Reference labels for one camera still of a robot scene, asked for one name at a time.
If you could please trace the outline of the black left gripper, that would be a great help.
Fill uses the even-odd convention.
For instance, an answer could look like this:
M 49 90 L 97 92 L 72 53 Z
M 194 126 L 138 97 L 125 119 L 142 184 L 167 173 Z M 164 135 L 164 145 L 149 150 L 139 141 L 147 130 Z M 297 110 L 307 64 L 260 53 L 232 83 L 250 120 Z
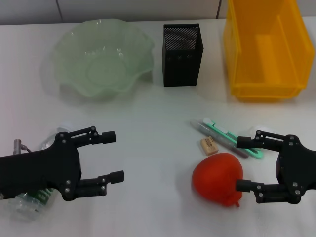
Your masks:
M 70 133 L 58 133 L 54 143 L 45 150 L 1 157 L 0 198 L 10 199 L 21 193 L 46 188 L 58 190 L 65 201 L 72 201 L 76 197 L 105 196 L 108 184 L 124 181 L 124 171 L 80 180 L 81 168 L 76 146 L 115 141 L 114 131 L 98 133 L 96 127 L 91 126 Z

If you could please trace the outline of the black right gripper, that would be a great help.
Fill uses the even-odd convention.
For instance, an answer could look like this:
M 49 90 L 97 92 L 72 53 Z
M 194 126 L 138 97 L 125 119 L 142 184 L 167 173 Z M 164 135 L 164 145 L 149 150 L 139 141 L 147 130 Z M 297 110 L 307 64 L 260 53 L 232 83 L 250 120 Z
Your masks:
M 302 145 L 296 135 L 278 135 L 257 130 L 255 137 L 239 136 L 237 148 L 280 151 L 276 176 L 280 184 L 256 183 L 238 179 L 236 190 L 253 192 L 257 203 L 298 204 L 308 190 L 316 189 L 316 152 Z

